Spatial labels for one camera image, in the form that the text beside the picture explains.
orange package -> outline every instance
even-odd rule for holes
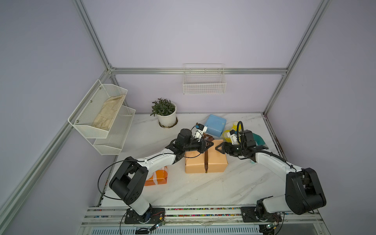
[[[150,179],[145,181],[145,186],[167,183],[167,167],[155,171]]]

white wall shelf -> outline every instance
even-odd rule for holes
[[[118,155],[123,149],[125,139],[133,120],[136,110],[127,106],[120,106],[116,111],[115,119],[109,130],[93,127],[93,121],[101,111],[104,102],[113,96],[124,95],[121,102],[125,100],[127,89],[113,84],[102,84],[99,80],[93,87],[97,87],[95,93],[87,102],[81,113],[75,118],[74,110],[68,118],[68,122],[85,138],[101,155]]]

orange box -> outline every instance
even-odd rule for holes
[[[145,181],[145,186],[167,183],[167,175],[167,167],[162,167],[161,169],[155,171],[150,179]]]
[[[226,154],[222,154],[215,149],[223,140],[217,139],[212,142],[214,145],[198,157],[195,157],[199,154],[197,151],[185,152],[186,173],[224,172],[228,165]]]
[[[226,154],[218,152],[215,147],[220,145],[223,140],[215,139],[212,141],[214,145],[208,149],[208,170],[207,173],[224,172],[227,165]]]
[[[185,152],[185,172],[186,173],[205,173],[205,154],[198,151]]]

aluminum frame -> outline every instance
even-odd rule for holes
[[[110,77],[111,73],[109,71],[104,71],[99,78],[101,82],[106,81]],[[97,86],[93,86],[82,101],[79,103],[78,107],[74,110],[73,117],[79,115],[80,111],[87,104],[91,96],[97,90]],[[42,153],[37,162],[33,165],[21,183],[18,185],[16,190],[12,193],[9,199],[6,201],[4,206],[0,210],[0,234],[3,234],[8,226],[11,224],[15,216],[20,211],[21,207],[25,204],[31,191],[34,189],[35,185],[42,178],[44,173],[47,171],[48,167],[55,159],[60,149],[66,142],[73,126],[69,124],[68,121],[65,122],[60,131],[56,134],[54,139]]]
[[[202,68],[191,68],[200,72]],[[218,69],[207,68],[207,71]],[[224,68],[225,74],[286,74],[287,68]],[[112,68],[112,74],[184,74],[184,68]]]
[[[266,105],[266,108],[264,110],[265,115],[268,115],[268,113],[270,112],[274,102],[276,101],[276,99],[277,99],[279,93],[281,92],[283,86],[286,84],[287,79],[290,77],[291,72],[295,68],[295,65],[297,64],[300,56],[302,55],[304,49],[306,48],[309,40],[312,37],[313,32],[317,28],[318,23],[322,19],[323,15],[324,15],[325,11],[327,10],[327,8],[329,7],[329,4],[330,4],[331,1],[332,0],[321,0],[320,4],[318,5],[318,7],[315,11],[315,14],[313,15],[307,29],[305,30],[305,32],[303,34],[302,39],[299,42],[298,47],[295,49],[295,52],[294,52],[292,58],[290,59],[290,62],[288,63],[286,74],[285,75],[283,74],[281,76],[281,79],[280,79],[276,89],[274,90],[273,95],[271,96],[268,104]]]
[[[165,217],[167,226],[176,225],[240,225],[240,224],[269,224],[269,222],[255,222],[244,223],[240,209],[215,209],[215,210],[182,210],[184,208],[240,208],[242,206],[256,206],[256,205],[221,205],[221,206],[163,206],[163,208],[175,209],[167,210]],[[125,207],[89,207],[81,227],[114,227],[119,226],[122,216],[125,214],[128,206]],[[323,224],[324,221],[318,210],[314,210],[315,214],[305,213],[303,215],[296,215],[292,212],[287,212],[284,223],[298,224],[298,223],[312,223]],[[189,216],[189,215],[205,215],[205,214],[227,214],[223,216]],[[121,226],[133,226],[139,224],[122,224]]]
[[[109,63],[107,56],[103,50],[103,47],[99,41],[98,35],[94,29],[94,26],[90,20],[88,12],[85,8],[85,5],[82,0],[72,0],[74,6],[77,9],[78,15],[80,16],[82,23],[84,24],[88,35],[90,36],[91,41],[93,42],[96,51],[101,58],[101,61],[106,68],[103,74],[100,77],[101,82],[106,79],[111,79],[111,81],[118,85],[115,75],[116,74],[183,74],[183,68],[114,68]],[[274,143],[277,148],[281,151],[280,154],[285,158],[282,149],[278,143],[277,138],[271,128],[269,121],[267,120],[267,114],[269,113],[271,107],[273,106],[276,98],[278,97],[280,91],[282,90],[284,84],[286,83],[288,77],[290,76],[292,70],[294,69],[296,63],[298,62],[301,54],[303,53],[309,39],[312,37],[312,34],[317,27],[319,21],[322,19],[326,9],[328,8],[331,0],[322,0],[315,11],[315,14],[309,23],[298,47],[296,48],[287,68],[225,68],[224,72],[226,74],[281,74],[281,79],[276,87],[272,97],[270,98],[263,114],[264,120],[267,124],[268,130],[273,138]],[[90,90],[84,99],[81,101],[79,107],[82,107],[87,102],[86,99],[91,97],[90,94],[96,90]],[[17,213],[20,211],[21,207],[24,205],[34,186],[39,182],[39,180],[44,175],[45,171],[48,169],[49,165],[52,163],[57,153],[67,140],[73,127],[66,122],[63,127],[60,129],[58,134],[52,139],[51,143],[42,153],[40,158],[25,176],[25,178],[18,185],[16,190],[12,193],[10,198],[6,201],[4,206],[0,209],[0,235],[3,234],[8,226],[11,224]]]

lavender wall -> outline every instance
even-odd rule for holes
[[[268,115],[289,161],[311,167],[332,235],[372,233],[376,2],[333,0]]]
[[[320,0],[85,0],[115,67],[286,67]]]
[[[182,75],[116,75],[121,87],[128,89],[127,104],[137,113],[151,112],[152,101],[170,99],[177,112],[261,112],[281,76],[226,75],[223,95],[184,95]]]
[[[104,66],[71,0],[1,1],[0,22],[3,206]],[[73,131],[6,234],[76,234],[111,161]]]

